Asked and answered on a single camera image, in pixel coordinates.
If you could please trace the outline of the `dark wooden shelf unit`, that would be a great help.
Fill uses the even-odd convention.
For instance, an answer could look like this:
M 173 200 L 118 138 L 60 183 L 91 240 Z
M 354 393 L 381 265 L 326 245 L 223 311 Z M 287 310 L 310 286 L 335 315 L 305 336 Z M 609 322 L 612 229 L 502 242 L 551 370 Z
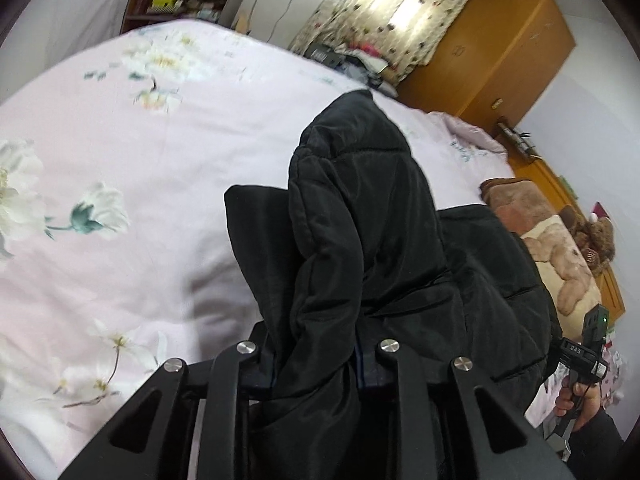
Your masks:
M 230 28 L 243 0 L 128 0 L 120 33 L 186 20 L 206 21 Z

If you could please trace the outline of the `brown bear print blanket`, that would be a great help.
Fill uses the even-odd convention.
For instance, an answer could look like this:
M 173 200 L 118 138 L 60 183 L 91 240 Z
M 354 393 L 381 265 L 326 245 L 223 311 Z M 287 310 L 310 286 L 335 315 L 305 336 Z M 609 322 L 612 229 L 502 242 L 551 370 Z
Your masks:
M 563 335 L 582 340 L 585 316 L 600 304 L 601 293 L 560 215 L 531 180 L 490 179 L 480 185 L 480 195 L 525 243 L 550 292 Z

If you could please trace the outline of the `black puffer jacket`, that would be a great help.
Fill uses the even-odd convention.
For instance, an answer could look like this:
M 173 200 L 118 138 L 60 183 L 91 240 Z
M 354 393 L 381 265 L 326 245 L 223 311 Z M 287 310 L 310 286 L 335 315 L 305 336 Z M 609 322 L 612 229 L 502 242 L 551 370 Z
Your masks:
M 486 206 L 438 210 L 366 90 L 303 131 L 286 188 L 224 196 L 264 319 L 256 479 L 523 477 L 524 414 L 560 324 L 523 241 Z M 357 386 L 355 347 L 373 353 Z

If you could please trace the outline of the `orange wooden wardrobe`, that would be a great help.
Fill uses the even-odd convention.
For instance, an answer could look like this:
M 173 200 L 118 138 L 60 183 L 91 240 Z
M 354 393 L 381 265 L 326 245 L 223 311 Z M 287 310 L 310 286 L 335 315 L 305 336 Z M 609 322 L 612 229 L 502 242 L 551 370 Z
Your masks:
M 469 0 L 399 101 L 488 133 L 517 125 L 559 73 L 575 39 L 555 0 Z

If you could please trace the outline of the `pink floral bed cover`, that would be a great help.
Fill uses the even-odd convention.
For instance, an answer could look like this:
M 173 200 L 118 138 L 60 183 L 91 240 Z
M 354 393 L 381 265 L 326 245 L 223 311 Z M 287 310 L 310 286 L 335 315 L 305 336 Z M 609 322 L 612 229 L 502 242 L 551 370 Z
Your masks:
M 356 82 L 198 21 L 54 66 L 1 107 L 1 429 L 54 479 L 166 360 L 259 311 L 224 192 L 283 188 L 300 135 Z

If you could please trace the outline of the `clothes pile by window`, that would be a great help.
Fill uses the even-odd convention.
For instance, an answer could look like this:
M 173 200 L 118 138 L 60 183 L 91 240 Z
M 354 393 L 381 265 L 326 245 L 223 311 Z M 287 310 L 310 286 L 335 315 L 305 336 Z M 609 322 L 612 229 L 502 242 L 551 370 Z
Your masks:
M 337 52 L 326 44 L 312 42 L 304 51 L 304 57 L 336 70 L 354 81 L 378 90 L 392 99 L 398 98 L 395 87 L 383 77 L 388 63 L 382 58 L 370 55 L 361 49 Z

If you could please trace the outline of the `heart pattern curtain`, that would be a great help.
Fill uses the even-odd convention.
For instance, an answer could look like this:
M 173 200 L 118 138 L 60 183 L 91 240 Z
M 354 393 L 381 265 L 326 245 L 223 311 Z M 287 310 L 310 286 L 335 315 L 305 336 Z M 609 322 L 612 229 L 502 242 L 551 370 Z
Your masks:
M 323 0 L 288 50 L 314 42 L 337 50 L 371 47 L 388 63 L 392 81 L 425 66 L 469 0 Z

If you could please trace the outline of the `brown teddy bear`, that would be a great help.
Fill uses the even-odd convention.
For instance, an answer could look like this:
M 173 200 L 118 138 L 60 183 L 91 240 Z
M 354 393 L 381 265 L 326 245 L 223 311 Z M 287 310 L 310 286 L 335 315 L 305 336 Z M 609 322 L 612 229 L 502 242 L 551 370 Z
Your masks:
M 570 205 L 561 209 L 560 218 L 592 275 L 597 278 L 615 257 L 614 226 L 611 219 L 597 214 L 585 218 Z

